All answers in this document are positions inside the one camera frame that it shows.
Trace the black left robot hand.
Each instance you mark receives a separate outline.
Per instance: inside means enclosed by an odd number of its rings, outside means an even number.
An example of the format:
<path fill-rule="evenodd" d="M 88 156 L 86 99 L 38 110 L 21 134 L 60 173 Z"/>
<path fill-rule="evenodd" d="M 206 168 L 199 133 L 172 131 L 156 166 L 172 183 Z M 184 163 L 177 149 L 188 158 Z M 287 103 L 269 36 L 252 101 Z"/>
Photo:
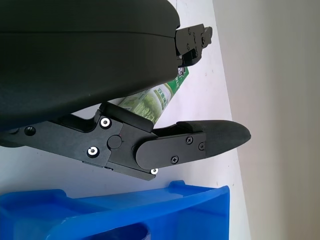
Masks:
<path fill-rule="evenodd" d="M 111 104 L 199 62 L 213 30 L 181 28 L 166 0 L 3 0 L 0 144 L 150 181 L 251 139 L 228 120 L 153 123 Z"/>

